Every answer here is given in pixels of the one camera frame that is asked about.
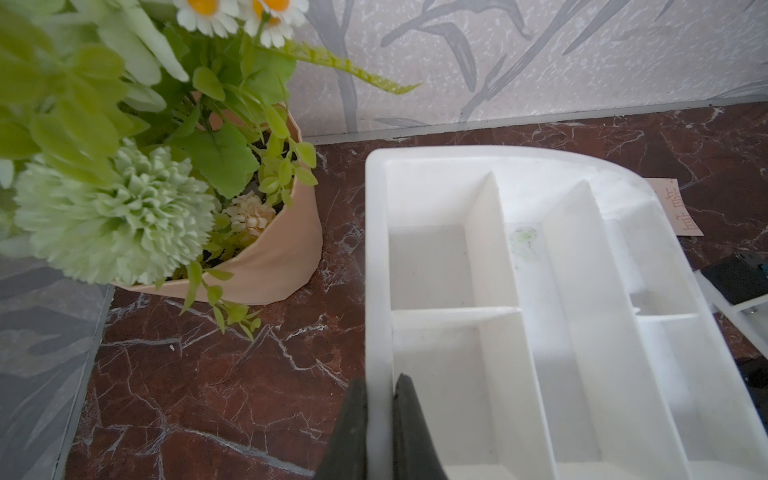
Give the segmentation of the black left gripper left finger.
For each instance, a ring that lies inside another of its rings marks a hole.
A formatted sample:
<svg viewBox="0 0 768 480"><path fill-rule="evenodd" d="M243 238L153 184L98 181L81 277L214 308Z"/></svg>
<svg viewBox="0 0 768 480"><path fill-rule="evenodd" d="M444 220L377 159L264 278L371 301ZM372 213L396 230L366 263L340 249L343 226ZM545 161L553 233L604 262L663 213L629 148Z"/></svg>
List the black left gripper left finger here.
<svg viewBox="0 0 768 480"><path fill-rule="evenodd" d="M362 378L350 382L314 480L367 478L368 398Z"/></svg>

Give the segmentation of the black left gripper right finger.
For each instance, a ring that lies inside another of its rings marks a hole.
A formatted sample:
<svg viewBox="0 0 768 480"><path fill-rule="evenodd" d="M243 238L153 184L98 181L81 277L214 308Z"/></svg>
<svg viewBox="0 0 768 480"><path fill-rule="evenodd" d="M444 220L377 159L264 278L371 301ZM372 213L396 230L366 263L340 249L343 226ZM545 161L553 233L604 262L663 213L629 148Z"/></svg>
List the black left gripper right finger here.
<svg viewBox="0 0 768 480"><path fill-rule="evenodd" d="M392 405L395 479L446 480L410 376L400 374Z"/></svg>

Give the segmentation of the white plastic drawer organizer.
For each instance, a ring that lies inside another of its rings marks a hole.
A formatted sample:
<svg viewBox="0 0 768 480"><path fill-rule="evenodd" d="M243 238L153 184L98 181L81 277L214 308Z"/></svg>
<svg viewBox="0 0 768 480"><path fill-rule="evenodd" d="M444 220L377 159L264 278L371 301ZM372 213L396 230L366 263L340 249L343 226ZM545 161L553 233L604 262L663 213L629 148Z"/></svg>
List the white plastic drawer organizer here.
<svg viewBox="0 0 768 480"><path fill-rule="evenodd" d="M452 479L763 479L767 434L649 183L586 155L365 164L368 475L413 380Z"/></svg>

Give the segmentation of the beige postcard red characters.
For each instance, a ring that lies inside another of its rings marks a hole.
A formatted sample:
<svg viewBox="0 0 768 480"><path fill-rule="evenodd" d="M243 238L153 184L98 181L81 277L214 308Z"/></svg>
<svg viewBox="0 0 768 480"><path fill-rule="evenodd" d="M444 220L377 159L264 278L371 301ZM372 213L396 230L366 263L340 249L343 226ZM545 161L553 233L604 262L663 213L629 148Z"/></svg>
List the beige postcard red characters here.
<svg viewBox="0 0 768 480"><path fill-rule="evenodd" d="M656 193L676 236L701 237L704 235L684 204L677 179L647 178L646 181Z"/></svg>

